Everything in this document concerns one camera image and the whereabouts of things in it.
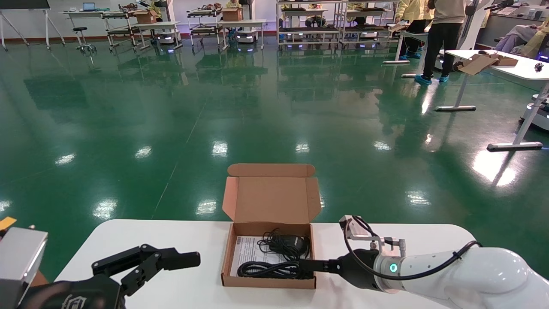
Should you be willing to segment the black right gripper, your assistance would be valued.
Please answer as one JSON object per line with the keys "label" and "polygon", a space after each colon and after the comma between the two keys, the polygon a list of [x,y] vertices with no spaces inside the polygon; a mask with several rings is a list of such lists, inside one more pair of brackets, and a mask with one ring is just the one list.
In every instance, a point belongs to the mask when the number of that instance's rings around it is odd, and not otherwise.
{"label": "black right gripper", "polygon": [[362,264],[355,260],[356,255],[360,260],[373,269],[378,250],[356,249],[354,254],[348,253],[337,259],[314,260],[300,259],[299,268],[305,273],[321,272],[341,276],[346,282],[359,289],[382,291],[373,274],[365,270]]}

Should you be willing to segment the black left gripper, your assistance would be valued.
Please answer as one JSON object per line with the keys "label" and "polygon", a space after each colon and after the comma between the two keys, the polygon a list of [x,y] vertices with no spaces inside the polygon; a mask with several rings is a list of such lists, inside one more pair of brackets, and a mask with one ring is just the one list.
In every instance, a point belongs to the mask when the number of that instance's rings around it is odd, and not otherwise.
{"label": "black left gripper", "polygon": [[[89,279],[31,286],[18,309],[125,309],[125,297],[132,296],[160,271],[200,264],[196,251],[181,254],[175,248],[143,244],[94,262]],[[120,284],[112,279],[125,271],[128,273]]]}

